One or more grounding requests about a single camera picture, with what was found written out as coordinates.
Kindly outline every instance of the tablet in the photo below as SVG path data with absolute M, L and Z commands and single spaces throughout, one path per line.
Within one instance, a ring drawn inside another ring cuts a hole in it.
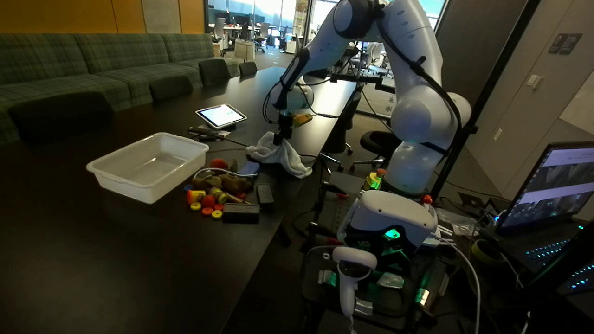
M 204 122 L 215 130 L 232 126 L 247 119 L 239 109 L 234 109 L 226 104 L 210 106 L 195 111 Z

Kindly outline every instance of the couch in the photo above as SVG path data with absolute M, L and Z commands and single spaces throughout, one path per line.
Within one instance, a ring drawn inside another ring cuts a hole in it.
M 7 109 L 37 98 L 98 91 L 115 111 L 150 104 L 150 83 L 186 76 L 213 57 L 202 33 L 0 33 L 0 145 L 20 141 Z M 225 59 L 238 74 L 239 61 Z

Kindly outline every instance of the black table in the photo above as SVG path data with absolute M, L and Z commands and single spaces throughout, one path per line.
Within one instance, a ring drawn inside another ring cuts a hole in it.
M 186 133 L 195 107 L 226 102 L 249 119 L 230 137 L 256 143 L 262 100 L 282 69 L 234 78 L 221 91 L 117 113 L 108 128 L 39 146 L 0 146 L 0 332 L 221 332 L 284 211 L 223 224 L 187 210 L 182 189 L 147 206 L 98 187 L 85 165 L 154 132 Z M 340 115 L 355 85 L 316 85 L 314 109 Z M 336 119 L 314 117 L 293 146 L 317 156 Z M 243 146 L 210 143 L 208 159 L 245 161 Z M 303 180 L 264 167 L 277 202 Z

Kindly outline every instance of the white tray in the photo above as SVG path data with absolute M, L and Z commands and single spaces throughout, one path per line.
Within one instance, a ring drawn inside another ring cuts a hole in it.
M 165 132 L 87 163 L 97 182 L 109 191 L 154 204 L 206 161 L 208 145 Z

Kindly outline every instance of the computer screen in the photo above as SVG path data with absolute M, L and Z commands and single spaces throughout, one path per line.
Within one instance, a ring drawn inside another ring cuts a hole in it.
M 594 193 L 594 143 L 549 145 L 499 228 L 527 228 L 555 217 L 575 215 Z

